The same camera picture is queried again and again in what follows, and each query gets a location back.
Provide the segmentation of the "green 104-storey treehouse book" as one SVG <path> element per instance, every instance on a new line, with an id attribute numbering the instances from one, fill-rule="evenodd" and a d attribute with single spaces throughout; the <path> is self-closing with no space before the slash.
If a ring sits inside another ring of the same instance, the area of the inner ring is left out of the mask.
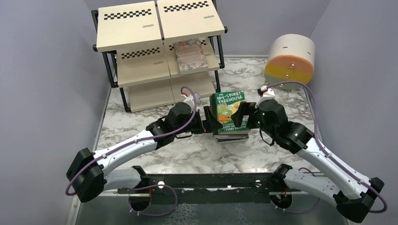
<path id="1" fill-rule="evenodd" d="M 209 97 L 212 115 L 222 124 L 222 128 L 213 132 L 214 137 L 248 135 L 246 127 L 248 116 L 244 116 L 240 127 L 236 127 L 232 115 L 238 110 L 240 103 L 245 101 L 244 92 L 217 92 Z"/>

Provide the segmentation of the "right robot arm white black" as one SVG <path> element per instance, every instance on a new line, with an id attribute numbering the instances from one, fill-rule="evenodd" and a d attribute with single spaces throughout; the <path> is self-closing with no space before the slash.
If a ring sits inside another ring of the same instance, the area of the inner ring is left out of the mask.
<path id="1" fill-rule="evenodd" d="M 265 100 L 259 104 L 243 101 L 231 117 L 234 125 L 241 126 L 244 116 L 248 116 L 247 128 L 258 128 L 274 143 L 305 159 L 328 178 L 323 180 L 304 175 L 291 166 L 280 165 L 272 174 L 278 185 L 323 199 L 355 223 L 361 223 L 368 213 L 373 212 L 371 208 L 380 196 L 384 182 L 354 170 L 328 150 L 310 129 L 289 121 L 284 107 L 276 100 Z"/>

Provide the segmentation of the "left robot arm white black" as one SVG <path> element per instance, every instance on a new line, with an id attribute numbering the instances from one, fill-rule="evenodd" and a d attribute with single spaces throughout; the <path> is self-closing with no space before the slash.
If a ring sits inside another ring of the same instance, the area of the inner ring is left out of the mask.
<path id="1" fill-rule="evenodd" d="M 69 183 L 65 194 L 77 195 L 84 203 L 105 190 L 135 189 L 144 180 L 143 175 L 135 168 L 118 170 L 117 167 L 172 143 L 181 133 L 196 135 L 221 129 L 222 124 L 211 114 L 209 107 L 204 110 L 206 119 L 202 120 L 194 101 L 179 102 L 166 116 L 126 141 L 97 151 L 79 150 L 66 172 Z"/>

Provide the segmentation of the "floral cover book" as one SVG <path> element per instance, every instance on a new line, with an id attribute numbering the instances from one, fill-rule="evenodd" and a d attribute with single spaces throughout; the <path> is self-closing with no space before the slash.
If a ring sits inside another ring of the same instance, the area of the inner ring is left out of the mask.
<path id="1" fill-rule="evenodd" d="M 175 42 L 173 44 L 180 75 L 204 72 L 208 63 L 198 38 Z"/>

